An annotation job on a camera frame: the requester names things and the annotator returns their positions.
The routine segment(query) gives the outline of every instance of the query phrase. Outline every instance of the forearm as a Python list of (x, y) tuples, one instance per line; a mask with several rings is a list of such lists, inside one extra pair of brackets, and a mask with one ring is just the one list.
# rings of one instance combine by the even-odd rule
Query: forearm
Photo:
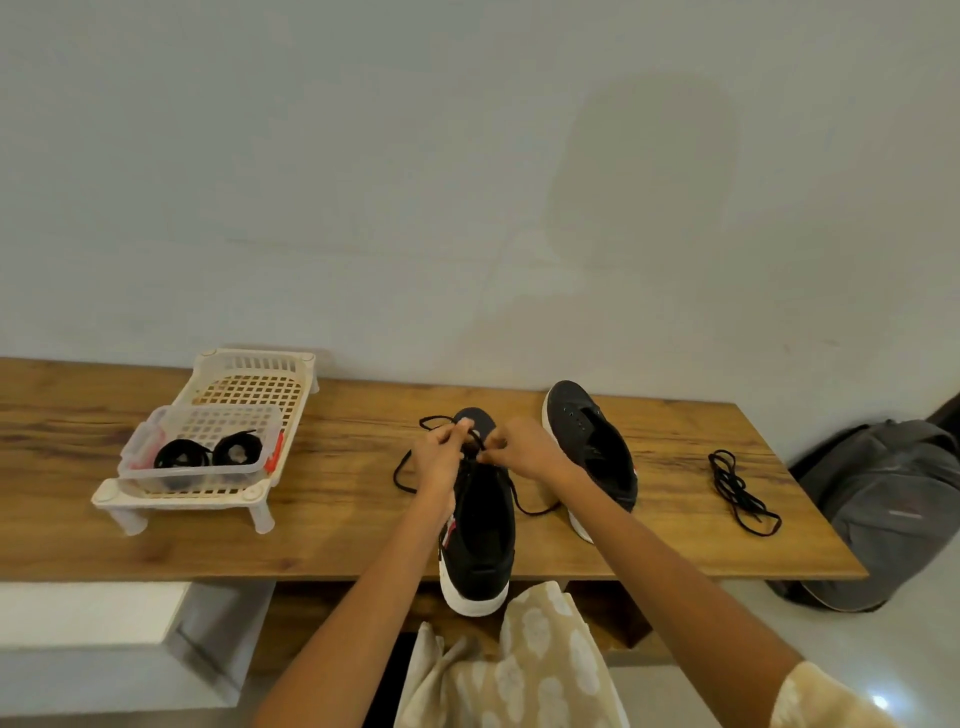
[(767, 728), (780, 686), (800, 654), (614, 503), (583, 470), (558, 469), (549, 485), (720, 723)]
[(277, 681), (254, 725), (361, 725), (443, 518), (441, 501), (414, 498), (376, 560)]

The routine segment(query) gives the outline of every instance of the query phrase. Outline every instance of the white sole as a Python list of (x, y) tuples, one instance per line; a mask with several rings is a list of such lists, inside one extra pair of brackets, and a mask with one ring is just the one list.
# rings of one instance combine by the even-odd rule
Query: white sole
[(485, 617), (486, 615), (493, 614), (501, 607), (503, 602), (507, 600), (507, 592), (510, 591), (510, 583), (508, 582), (507, 586), (503, 588), (503, 591), (493, 599), (473, 601), (472, 599), (464, 598), (463, 596), (460, 596), (460, 592), (457, 591), (457, 588), (453, 586), (453, 582), (450, 581), (450, 575), (446, 572), (444, 555), (441, 553), (440, 591), (444, 594), (444, 601), (446, 602), (447, 606), (458, 615), (462, 615), (464, 617)]
[[(550, 387), (546, 393), (546, 397), (543, 398), (543, 407), (540, 409), (540, 424), (543, 425), (543, 429), (547, 431), (550, 437), (553, 438), (553, 441), (557, 443), (557, 447), (559, 447), (560, 441), (557, 440), (557, 436), (553, 434), (553, 429), (550, 427), (550, 418), (546, 415), (546, 403), (550, 399), (550, 392), (553, 392), (553, 387)], [(573, 526), (573, 530), (576, 531), (577, 535), (588, 544), (592, 544), (593, 539), (590, 538), (587, 530), (580, 525), (579, 521), (577, 521), (577, 517), (570, 513), (569, 508), (566, 509), (566, 515), (570, 519), (570, 525)]]
[(577, 521), (577, 517), (570, 513), (569, 510), (566, 511), (566, 514), (570, 518), (570, 525), (573, 526), (573, 530), (577, 532), (577, 535), (587, 543), (592, 544), (593, 539), (590, 538), (587, 530), (583, 528), (579, 521)]

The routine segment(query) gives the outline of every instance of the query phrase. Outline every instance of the rack leg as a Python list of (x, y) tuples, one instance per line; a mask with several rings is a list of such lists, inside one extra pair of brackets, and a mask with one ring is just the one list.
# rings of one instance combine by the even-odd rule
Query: rack leg
[(270, 515), (270, 507), (266, 500), (250, 506), (250, 516), (253, 519), (253, 528), (257, 533), (270, 533), (274, 530), (276, 521)]
[(108, 512), (128, 536), (136, 536), (147, 527), (147, 519), (145, 516), (141, 516), (139, 511), (126, 508), (110, 508)]

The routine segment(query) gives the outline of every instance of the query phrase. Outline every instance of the sleeve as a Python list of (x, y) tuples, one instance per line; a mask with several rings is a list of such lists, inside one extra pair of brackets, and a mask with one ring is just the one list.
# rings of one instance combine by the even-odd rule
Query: sleeve
[(800, 663), (780, 686), (770, 728), (898, 728), (898, 724), (816, 665)]

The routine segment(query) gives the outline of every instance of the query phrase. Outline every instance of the sneaker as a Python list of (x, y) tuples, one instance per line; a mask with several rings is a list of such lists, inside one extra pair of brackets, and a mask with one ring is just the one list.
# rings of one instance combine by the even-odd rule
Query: sneaker
[[(543, 427), (564, 454), (579, 465), (630, 513), (636, 505), (636, 470), (627, 444), (607, 422), (586, 390), (572, 381), (558, 381), (543, 400)], [(582, 539), (593, 543), (572, 513), (570, 525)]]
[(440, 534), (440, 588), (454, 612), (483, 617), (507, 599), (516, 525), (506, 471), (476, 460), (493, 419), (478, 407), (468, 407), (453, 421), (465, 417), (473, 420), (474, 438), (464, 444), (453, 486), (457, 504)]

